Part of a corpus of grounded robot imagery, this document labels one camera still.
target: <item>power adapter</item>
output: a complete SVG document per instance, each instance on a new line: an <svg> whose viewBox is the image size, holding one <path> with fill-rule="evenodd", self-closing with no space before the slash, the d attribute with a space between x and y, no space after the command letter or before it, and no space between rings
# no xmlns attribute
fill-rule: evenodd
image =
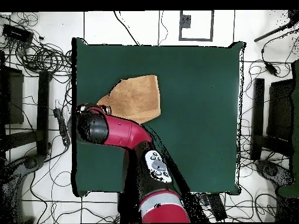
<svg viewBox="0 0 299 224"><path fill-rule="evenodd" d="M67 130L67 126L65 124L65 120L64 120L64 117L63 117L63 114L62 114L62 111L58 108L55 108L53 110L53 113L54 113L54 117L57 119L58 121L58 125L59 125L59 132L60 132L60 135L62 137L62 142L63 142L63 145L65 147L69 147L70 144L71 144L71 140L69 138L69 135L68 135L68 130Z"/></svg>
<svg viewBox="0 0 299 224"><path fill-rule="evenodd" d="M18 40L27 45L31 45L34 34L30 31L20 29L11 25L4 24L2 35L5 38Z"/></svg>
<svg viewBox="0 0 299 224"><path fill-rule="evenodd" d="M269 71L270 74L277 76L277 69L269 62L264 62L264 63L266 65L267 71Z"/></svg>

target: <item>green tabletop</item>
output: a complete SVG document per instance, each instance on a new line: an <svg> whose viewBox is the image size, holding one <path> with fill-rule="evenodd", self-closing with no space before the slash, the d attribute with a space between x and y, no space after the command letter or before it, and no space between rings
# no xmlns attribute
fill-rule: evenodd
<svg viewBox="0 0 299 224"><path fill-rule="evenodd" d="M192 191L236 191L240 52L197 46L85 45L77 39L77 103L96 103L121 79L158 77L160 136ZM78 191L122 191L124 151L77 142Z"/></svg>

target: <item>electrical cord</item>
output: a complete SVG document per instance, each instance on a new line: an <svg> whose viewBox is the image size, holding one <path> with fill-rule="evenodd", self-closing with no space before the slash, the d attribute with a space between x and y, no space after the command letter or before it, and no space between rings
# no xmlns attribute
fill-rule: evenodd
<svg viewBox="0 0 299 224"><path fill-rule="evenodd" d="M292 30L292 31L289 31L287 33L284 33L282 34L281 36L278 36L276 38L273 38L271 40L269 40L268 42L266 42L261 50L261 53L262 53L262 60L264 62L264 64L266 65L266 69L274 76L278 77L278 78L285 78L291 71L291 68L290 68L290 65L287 63L287 60L288 58L290 57L290 55L292 54L293 50L294 50L294 47L295 47L295 44L299 38L299 36L296 38L294 44L293 44L293 47L289 53L289 55L287 56L286 58L286 61L283 63L283 65L288 69L288 73L287 75L284 75L284 76L279 76L278 74L280 73L277 73L277 70L275 69L275 66L274 65L277 65L277 64L281 64L281 63L276 63L276 62L267 62L265 61L264 59L264 53L265 53L265 47L267 46L267 44L269 44L270 42L272 42L273 40L277 40L277 39L280 39L280 38L283 38L285 36L287 36L288 34L291 34L291 33L297 33L299 31L299 29L295 29L295 30Z"/></svg>
<svg viewBox="0 0 299 224"><path fill-rule="evenodd" d="M259 212L258 207L257 207L257 204L258 204L258 203L257 203L257 200L258 200L259 197L261 197L261 196L263 196L263 195L267 195L267 196L272 197L272 198L274 198L275 200L277 200L276 197L274 197L273 195L271 195L271 194L269 194L269 193L261 193L261 194L259 194L259 195L255 198L255 201L254 201L254 203L255 203L255 211L256 211L256 215L258 216L260 222L263 222L263 221L261 220L259 214L264 215L265 212L267 212L267 213L268 213L269 215L271 215L271 216L274 216L274 217L275 217L275 215L276 215L276 213L275 213L275 211L274 211L274 209L273 209L273 207L272 207L271 205L267 205L267 209L268 209L268 211L265 211L265 210L263 209L263 212Z"/></svg>
<svg viewBox="0 0 299 224"><path fill-rule="evenodd" d="M164 25L163 22L162 22L162 20L163 20L163 14L164 14L164 10L162 11L161 24L162 24L162 26L166 29L167 34L166 34L165 38L164 38L163 40L161 40L161 41L158 43L159 46L160 46L160 44L162 43L162 41L166 40L167 35L168 35L168 29L165 27L165 25Z"/></svg>
<svg viewBox="0 0 299 224"><path fill-rule="evenodd" d="M91 213L92 215L94 215L94 216L96 216L96 217L98 217L98 218L101 218L101 220L99 221L99 222L101 222L101 221L105 221L106 223L116 223L114 220L113 221L108 221L108 220L106 220L107 218L112 218L111 216L107 216L107 217L102 217L102 216L100 216L100 215L98 215L98 214L95 214L95 213L93 213L90 209L88 209L88 208L81 208L81 209L78 209L78 210L76 210L76 211L72 211L72 212L66 212L66 213L62 213L62 214L60 214L59 215L59 217L54 221L54 223L53 224L57 224L58 222L58 219L61 217L61 216L63 216L63 215L70 215L70 214L74 214L74 213L77 213L77 212L81 212L82 210L86 210L86 211L88 211L89 213Z"/></svg>
<svg viewBox="0 0 299 224"><path fill-rule="evenodd" d="M132 36L132 34L130 33L130 31L128 30L128 28L126 27L126 25L117 17L116 12L113 11L116 19L124 26L124 28L127 30L127 32L129 33L129 35L131 36L131 38L134 40L134 42L136 43L136 45L140 46L140 44L134 39L134 37Z"/></svg>

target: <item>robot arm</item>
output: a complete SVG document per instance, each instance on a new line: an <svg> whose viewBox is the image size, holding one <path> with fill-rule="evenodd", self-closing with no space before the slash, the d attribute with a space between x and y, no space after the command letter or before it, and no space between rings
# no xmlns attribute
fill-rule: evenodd
<svg viewBox="0 0 299 224"><path fill-rule="evenodd" d="M71 119L68 122L71 130ZM133 149L151 137L134 121L109 115L105 106L82 104L77 107L77 140L82 143L113 145Z"/></svg>
<svg viewBox="0 0 299 224"><path fill-rule="evenodd" d="M112 116L107 107L95 104L79 105L76 118L79 142L118 146L129 153L123 193L125 206L120 213L130 218L131 214L126 212L132 213L133 210L139 212L140 218L125 222L190 222L173 186L171 172L142 126L134 121ZM188 200L186 203L190 208L191 203Z"/></svg>

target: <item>fabric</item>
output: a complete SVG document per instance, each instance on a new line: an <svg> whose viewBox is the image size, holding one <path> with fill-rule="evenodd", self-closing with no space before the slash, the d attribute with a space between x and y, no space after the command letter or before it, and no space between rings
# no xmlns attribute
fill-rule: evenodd
<svg viewBox="0 0 299 224"><path fill-rule="evenodd" d="M121 80L98 105L110 106L112 115L145 123L160 115L157 76L146 75Z"/></svg>

